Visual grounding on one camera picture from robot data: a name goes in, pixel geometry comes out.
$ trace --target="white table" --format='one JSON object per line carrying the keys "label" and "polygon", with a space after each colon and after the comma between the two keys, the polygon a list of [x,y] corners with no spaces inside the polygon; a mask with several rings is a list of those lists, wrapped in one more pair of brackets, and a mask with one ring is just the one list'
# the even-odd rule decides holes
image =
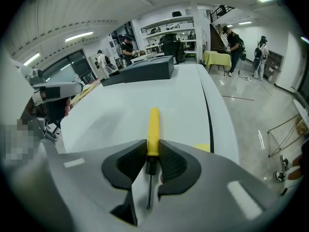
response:
{"label": "white table", "polygon": [[[209,126],[211,115],[213,140]],[[176,65],[171,79],[99,85],[61,122],[66,152],[92,150],[147,139],[152,107],[160,112],[160,138],[195,146],[210,144],[214,153],[239,164],[235,131],[217,87],[202,65]],[[154,182],[154,206],[158,203]],[[146,211],[145,166],[132,185],[139,223]]]}
{"label": "white table", "polygon": [[66,152],[147,139],[152,107],[159,108],[162,139],[209,144],[203,89],[194,65],[189,66],[176,67],[170,80],[96,87],[61,122]]}
{"label": "white table", "polygon": [[[290,137],[292,136],[293,132],[296,130],[296,127],[298,126],[298,124],[299,124],[300,122],[303,121],[303,122],[305,123],[305,125],[307,126],[307,129],[309,128],[309,116],[308,116],[308,112],[303,108],[303,106],[302,106],[297,100],[293,100],[293,102],[294,102],[294,105],[295,105],[295,107],[296,107],[296,109],[297,109],[297,111],[298,111],[298,114],[295,115],[294,117],[290,118],[289,120],[283,122],[282,124],[280,124],[280,125],[278,125],[278,126],[272,128],[272,129],[270,129],[270,130],[267,132],[267,133],[268,133],[268,136],[269,136],[269,137],[272,136],[273,139],[275,140],[275,142],[276,142],[277,145],[278,145],[278,147],[277,147],[272,153],[270,153],[270,149],[269,149],[269,155],[268,155],[268,157],[272,157],[272,156],[278,154],[279,152],[283,151],[284,149],[286,149],[287,147],[289,147],[290,145],[292,145],[293,143],[295,143],[299,138],[302,137],[302,135],[299,135],[299,136],[298,136],[296,139],[294,139],[291,143],[289,143],[288,145],[286,145],[287,142],[288,142],[288,140],[290,139]],[[271,133],[271,131],[274,130],[274,129],[276,129],[276,128],[278,128],[278,127],[280,127],[280,126],[283,126],[284,124],[286,124],[287,122],[291,121],[292,119],[297,118],[299,115],[301,116],[302,119],[301,119],[298,123],[296,123],[297,120],[294,122],[294,126],[291,128],[291,130],[290,130],[289,133],[286,135],[286,137],[284,138],[284,140],[279,144],[278,141],[276,140],[276,138],[274,137],[274,135]]]}
{"label": "white table", "polygon": [[146,59],[148,59],[148,58],[154,58],[154,57],[155,57],[155,52],[152,52],[152,53],[149,53],[149,54],[140,56],[140,57],[138,57],[138,58],[131,59],[131,62],[134,63],[134,62],[136,62],[136,61],[146,60]]}

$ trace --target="yellow table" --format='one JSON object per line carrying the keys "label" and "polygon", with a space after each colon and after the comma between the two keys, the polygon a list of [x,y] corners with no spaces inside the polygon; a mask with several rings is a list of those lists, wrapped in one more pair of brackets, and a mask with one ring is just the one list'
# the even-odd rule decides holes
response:
{"label": "yellow table", "polygon": [[86,96],[91,90],[93,90],[97,86],[96,82],[92,84],[87,84],[83,87],[83,92],[81,94],[76,95],[70,102],[71,108],[73,108],[83,97]]}
{"label": "yellow table", "polygon": [[222,65],[223,70],[224,70],[224,75],[225,75],[224,66],[228,66],[228,67],[232,66],[231,57],[229,54],[221,54],[215,51],[205,51],[203,54],[203,61],[209,67],[208,73],[211,71],[211,67],[213,64],[218,65],[218,68],[220,67],[220,65]]}

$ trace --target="concrete floor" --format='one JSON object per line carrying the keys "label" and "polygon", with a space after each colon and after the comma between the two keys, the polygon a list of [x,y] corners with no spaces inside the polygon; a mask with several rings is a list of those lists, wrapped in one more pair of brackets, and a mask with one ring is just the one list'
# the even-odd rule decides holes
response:
{"label": "concrete floor", "polygon": [[[227,74],[224,76],[222,66],[219,70],[217,66],[213,66],[210,75],[223,96],[234,97],[224,97],[224,100],[238,140],[240,165],[269,188],[281,193],[284,184],[279,184],[273,178],[274,171],[282,172],[280,154],[288,156],[287,158],[292,161],[299,154],[304,139],[299,139],[286,150],[269,158],[269,142],[272,151],[276,144],[273,139],[269,140],[267,131],[298,114],[293,103],[294,98],[291,94],[268,83],[266,79],[263,82],[256,79],[252,81],[241,79],[238,76],[240,66],[240,74],[252,77],[252,64],[249,61],[241,60],[239,60],[232,77]],[[293,123],[294,120],[272,131],[278,142],[285,138]],[[298,134],[295,132],[288,142],[297,137]]]}

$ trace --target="black cap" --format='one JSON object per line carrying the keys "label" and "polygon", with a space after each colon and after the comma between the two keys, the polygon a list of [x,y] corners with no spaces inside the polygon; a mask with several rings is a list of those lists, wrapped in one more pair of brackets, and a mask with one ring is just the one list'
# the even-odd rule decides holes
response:
{"label": "black cap", "polygon": [[267,39],[265,36],[262,36],[261,39],[265,39],[265,42],[267,42]]}
{"label": "black cap", "polygon": [[127,35],[125,36],[125,39],[130,41],[130,42],[132,41],[132,38],[130,36],[127,36]]}
{"label": "black cap", "polygon": [[224,27],[222,28],[222,30],[223,30],[224,33],[226,33],[229,29],[230,29],[230,28],[227,27],[227,26],[224,26]]}

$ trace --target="person wearing backpack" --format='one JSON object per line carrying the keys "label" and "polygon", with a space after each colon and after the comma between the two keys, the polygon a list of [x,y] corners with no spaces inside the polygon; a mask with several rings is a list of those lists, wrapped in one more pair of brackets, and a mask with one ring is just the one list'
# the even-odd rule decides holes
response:
{"label": "person wearing backpack", "polygon": [[227,41],[229,46],[231,47],[231,62],[232,67],[228,72],[228,76],[232,76],[234,69],[236,68],[237,62],[240,58],[244,50],[244,44],[242,39],[239,37],[238,34],[234,33],[229,27],[224,26],[223,32],[227,34]]}
{"label": "person wearing backpack", "polygon": [[263,81],[264,75],[264,66],[266,62],[266,58],[268,56],[268,49],[266,47],[267,39],[265,36],[261,37],[260,42],[257,44],[257,48],[254,51],[255,60],[259,65],[254,68],[254,75],[255,79],[259,79],[261,82]]}

